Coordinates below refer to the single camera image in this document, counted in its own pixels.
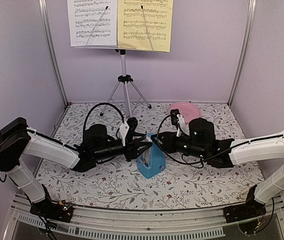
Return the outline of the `blue metronome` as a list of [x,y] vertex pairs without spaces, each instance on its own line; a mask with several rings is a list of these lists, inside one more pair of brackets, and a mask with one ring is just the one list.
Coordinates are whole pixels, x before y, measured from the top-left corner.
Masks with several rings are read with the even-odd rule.
[[137,169],[146,179],[150,179],[166,168],[166,160],[163,152],[153,141],[156,134],[149,133],[146,138],[152,146],[137,158]]

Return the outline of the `white perforated music stand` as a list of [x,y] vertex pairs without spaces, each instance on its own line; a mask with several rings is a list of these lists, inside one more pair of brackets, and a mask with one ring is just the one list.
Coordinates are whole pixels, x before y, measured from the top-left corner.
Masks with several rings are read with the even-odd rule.
[[139,91],[137,86],[135,85],[133,79],[131,78],[130,75],[127,74],[126,70],[126,51],[127,50],[132,50],[132,49],[122,49],[118,47],[118,44],[116,46],[90,46],[90,47],[74,47],[74,48],[102,48],[102,49],[114,49],[116,52],[119,53],[120,58],[121,58],[121,68],[122,68],[122,74],[121,76],[118,77],[118,82],[116,83],[115,87],[113,88],[107,102],[111,102],[113,100],[114,93],[118,89],[120,85],[123,86],[123,91],[124,91],[124,101],[125,101],[125,107],[127,111],[127,115],[131,116],[132,115],[132,109],[131,109],[131,101],[130,101],[130,96],[129,96],[129,86],[132,86],[137,94],[139,95],[139,100],[143,101],[148,108],[151,108],[150,103],[146,100],[144,95]]

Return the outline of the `yellow sheet music page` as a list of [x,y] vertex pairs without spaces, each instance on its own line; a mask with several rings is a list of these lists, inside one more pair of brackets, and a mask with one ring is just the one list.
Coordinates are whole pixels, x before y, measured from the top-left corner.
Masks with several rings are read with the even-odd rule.
[[173,0],[119,0],[118,47],[170,52],[172,15]]

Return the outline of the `white sheet music page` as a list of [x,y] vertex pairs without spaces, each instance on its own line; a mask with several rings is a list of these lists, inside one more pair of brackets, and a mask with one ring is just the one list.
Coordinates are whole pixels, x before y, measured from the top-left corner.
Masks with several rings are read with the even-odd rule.
[[116,0],[67,1],[72,47],[116,46]]

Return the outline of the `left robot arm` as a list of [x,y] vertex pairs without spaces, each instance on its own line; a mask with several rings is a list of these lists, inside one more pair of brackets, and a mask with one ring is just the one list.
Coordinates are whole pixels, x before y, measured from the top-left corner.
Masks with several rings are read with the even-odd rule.
[[84,130],[80,145],[70,146],[37,132],[25,118],[18,117],[0,130],[0,172],[12,179],[39,212],[52,217],[56,206],[22,162],[22,155],[46,159],[80,173],[95,168],[98,161],[120,155],[130,162],[152,146],[146,134],[135,131],[136,127],[137,120],[129,118],[121,123],[119,138],[114,138],[108,135],[105,125],[94,124]]

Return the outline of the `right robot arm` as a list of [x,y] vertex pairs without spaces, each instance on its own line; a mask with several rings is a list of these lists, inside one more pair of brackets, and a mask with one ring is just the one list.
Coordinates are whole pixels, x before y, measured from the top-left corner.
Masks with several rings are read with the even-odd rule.
[[[200,163],[217,168],[232,168],[247,162],[284,159],[284,130],[249,139],[217,140],[214,124],[203,118],[189,122],[189,134],[159,132],[151,139],[166,154],[180,153],[197,157]],[[250,188],[240,213],[251,218],[274,195],[284,190],[284,164],[265,181]]]

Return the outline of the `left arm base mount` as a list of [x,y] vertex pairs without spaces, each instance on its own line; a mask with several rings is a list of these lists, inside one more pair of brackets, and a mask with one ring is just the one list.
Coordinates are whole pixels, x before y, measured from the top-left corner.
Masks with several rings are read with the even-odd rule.
[[32,203],[30,213],[49,220],[70,223],[73,216],[73,207],[65,201],[62,203],[45,199],[38,203]]

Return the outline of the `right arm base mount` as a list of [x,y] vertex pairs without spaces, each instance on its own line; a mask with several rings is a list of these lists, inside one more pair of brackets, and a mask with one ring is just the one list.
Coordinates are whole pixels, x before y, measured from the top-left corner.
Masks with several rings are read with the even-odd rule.
[[240,231],[246,235],[253,235],[258,232],[264,221],[265,214],[265,205],[254,200],[238,205],[230,205],[223,209],[226,222],[238,222]]

